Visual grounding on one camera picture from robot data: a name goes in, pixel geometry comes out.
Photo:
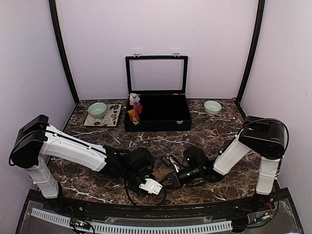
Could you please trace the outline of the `magenta striped sock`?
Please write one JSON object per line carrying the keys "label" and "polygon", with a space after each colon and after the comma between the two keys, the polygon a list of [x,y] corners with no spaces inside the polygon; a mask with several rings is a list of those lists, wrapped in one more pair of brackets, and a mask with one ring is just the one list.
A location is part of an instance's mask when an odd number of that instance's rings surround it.
{"label": "magenta striped sock", "polygon": [[127,111],[127,113],[129,115],[130,121],[132,122],[140,121],[139,113],[137,112],[137,110],[132,109],[132,110]]}

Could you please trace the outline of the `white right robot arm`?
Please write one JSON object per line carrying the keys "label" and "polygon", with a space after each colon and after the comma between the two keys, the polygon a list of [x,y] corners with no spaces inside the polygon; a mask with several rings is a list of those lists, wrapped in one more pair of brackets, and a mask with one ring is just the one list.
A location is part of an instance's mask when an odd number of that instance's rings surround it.
{"label": "white right robot arm", "polygon": [[261,156],[256,195],[249,200],[249,208],[260,211],[268,203],[281,161],[289,144],[289,130],[280,120],[248,116],[241,129],[215,160],[209,160],[198,147],[187,148],[183,156],[188,166],[168,174],[164,181],[169,190],[202,178],[209,183],[220,182],[250,151]]}

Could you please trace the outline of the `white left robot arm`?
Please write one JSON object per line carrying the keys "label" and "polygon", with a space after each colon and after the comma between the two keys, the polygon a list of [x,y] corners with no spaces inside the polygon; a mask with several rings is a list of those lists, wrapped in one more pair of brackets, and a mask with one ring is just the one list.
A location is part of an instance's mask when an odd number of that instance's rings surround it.
{"label": "white left robot arm", "polygon": [[118,150],[85,142],[58,130],[48,120],[48,116],[39,115],[19,130],[9,165],[25,169],[57,212],[65,212],[69,202],[60,195],[61,186],[47,168],[44,155],[65,159],[111,178],[121,177],[137,193],[158,195],[163,191],[163,185],[151,174],[155,160],[147,149]]}

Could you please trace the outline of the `brown sock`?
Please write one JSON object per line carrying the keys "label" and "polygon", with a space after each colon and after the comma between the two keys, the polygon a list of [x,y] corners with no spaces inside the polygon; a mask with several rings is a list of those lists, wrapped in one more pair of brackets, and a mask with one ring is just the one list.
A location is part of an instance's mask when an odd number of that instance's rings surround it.
{"label": "brown sock", "polygon": [[152,175],[155,177],[157,181],[163,183],[165,178],[172,172],[175,172],[175,169],[172,167],[167,167],[166,165],[161,165],[158,169],[152,172]]}

